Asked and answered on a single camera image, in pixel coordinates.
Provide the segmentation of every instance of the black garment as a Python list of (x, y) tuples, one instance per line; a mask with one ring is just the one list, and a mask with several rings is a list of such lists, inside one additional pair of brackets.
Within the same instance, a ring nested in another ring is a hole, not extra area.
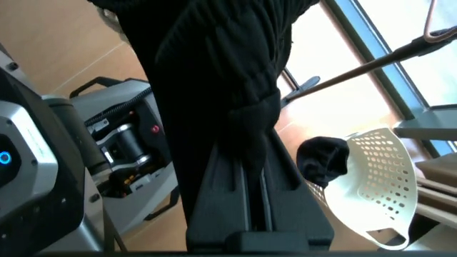
[(117, 14), (148, 76), (186, 219), (216, 140), (260, 174), (291, 24), (318, 0), (90, 0)]
[(322, 188), (348, 173), (349, 146), (343, 139), (318, 136), (301, 143), (297, 166), (303, 177)]

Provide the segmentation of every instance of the window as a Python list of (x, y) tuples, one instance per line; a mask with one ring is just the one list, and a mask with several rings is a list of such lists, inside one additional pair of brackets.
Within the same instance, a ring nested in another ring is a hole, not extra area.
[[(385, 56), (423, 35), (431, 0), (325, 0), (327, 9), (365, 61)], [(457, 25), (457, 1), (438, 0), (431, 30)], [(424, 111), (457, 112), (457, 42), (426, 56), (391, 64), (373, 73), (406, 120)], [(432, 156), (456, 151), (455, 142), (423, 141)]]

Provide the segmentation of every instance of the stand base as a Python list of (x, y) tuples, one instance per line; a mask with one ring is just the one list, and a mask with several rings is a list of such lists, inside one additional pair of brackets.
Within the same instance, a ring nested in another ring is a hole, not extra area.
[(319, 76), (314, 76), (311, 77), (308, 81), (303, 83), (301, 86), (299, 86), (297, 89), (293, 90), (291, 93), (289, 93), (287, 96), (281, 99), (281, 109), (286, 107), (288, 104), (292, 102), (291, 97), (295, 96), (298, 93), (304, 92), (313, 86), (317, 85), (321, 78)]

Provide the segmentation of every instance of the wooden floor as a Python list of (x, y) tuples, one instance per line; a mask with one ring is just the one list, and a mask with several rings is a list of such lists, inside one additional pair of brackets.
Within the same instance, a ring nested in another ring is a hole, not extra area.
[[(135, 53), (104, 26), (87, 1), (2, 0), (0, 42), (41, 94), (68, 96), (96, 76), (146, 78)], [(288, 68), (299, 83), (315, 75), (330, 79), (360, 65), (322, 6), (311, 8), (294, 24), (293, 42)], [(278, 87), (283, 94), (290, 91), (283, 78)], [(392, 127), (399, 120), (376, 81), (365, 75), (294, 101), (281, 112), (276, 130), (295, 158), (308, 138)], [(413, 160), (428, 158), (415, 142), (404, 143)], [(332, 250), (376, 250), (331, 213), (326, 215), (336, 231)], [(124, 240), (131, 251), (185, 251), (185, 232), (178, 205), (124, 235)], [(376, 238), (387, 241), (392, 236), (383, 231)]]

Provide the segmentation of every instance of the laundry basket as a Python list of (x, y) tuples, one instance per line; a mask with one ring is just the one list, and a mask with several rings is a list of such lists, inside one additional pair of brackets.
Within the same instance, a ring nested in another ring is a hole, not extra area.
[[(418, 194), (405, 146), (389, 128), (355, 133), (346, 140), (351, 150), (348, 173), (325, 189), (307, 182), (311, 191), (342, 223), (377, 246), (388, 250), (407, 247)], [(387, 246), (368, 234), (387, 228), (406, 240)]]

